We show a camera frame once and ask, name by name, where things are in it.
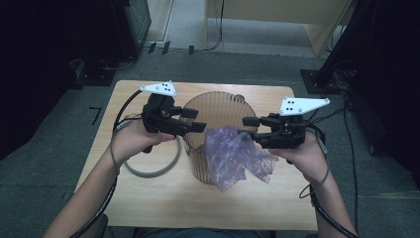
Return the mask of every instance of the black controller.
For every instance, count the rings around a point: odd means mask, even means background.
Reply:
[[[270,133],[248,133],[251,138],[259,143],[263,149],[295,149],[305,142],[306,123],[302,115],[280,116],[278,113],[270,113],[267,117],[244,117],[244,126],[259,127],[267,126]]]
[[[173,103],[174,100],[171,96],[151,94],[142,112],[143,123],[149,133],[162,132],[183,137],[189,132],[202,133],[204,131],[206,123],[187,123],[172,118],[172,116],[180,115],[193,120],[198,115],[198,111],[195,109],[174,106]],[[152,147],[147,147],[144,153],[150,153]]]

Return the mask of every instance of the person's left hand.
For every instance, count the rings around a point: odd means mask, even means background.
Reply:
[[[130,114],[128,118],[136,118],[139,114]],[[158,145],[161,142],[171,141],[174,136],[164,133],[149,133],[142,119],[136,119],[127,124],[114,135],[112,143],[115,161],[119,166],[134,155],[142,152],[151,145]]]

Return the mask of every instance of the brown plastic container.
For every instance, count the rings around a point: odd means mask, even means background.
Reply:
[[[206,129],[233,126],[241,130],[257,131],[257,127],[246,127],[242,124],[243,117],[256,116],[242,95],[222,91],[207,92],[192,98],[185,108],[198,110],[198,116],[194,121],[207,123]],[[187,133],[183,137],[183,144],[192,174],[204,183],[214,184],[210,178],[205,156],[205,133]]]

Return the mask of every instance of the white marker mount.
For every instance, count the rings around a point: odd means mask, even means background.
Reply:
[[[140,87],[140,90],[165,96],[176,96],[176,90],[172,81],[144,85]]]
[[[312,99],[312,98],[296,98],[284,97],[280,107],[280,116],[303,115],[312,110],[330,104],[328,98]]]

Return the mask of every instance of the plastic bag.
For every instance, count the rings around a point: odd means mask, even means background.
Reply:
[[[259,150],[250,135],[238,134],[238,129],[231,126],[208,128],[205,133],[210,176],[221,191],[238,180],[246,179],[245,169],[262,181],[269,182],[269,175],[278,158]]]

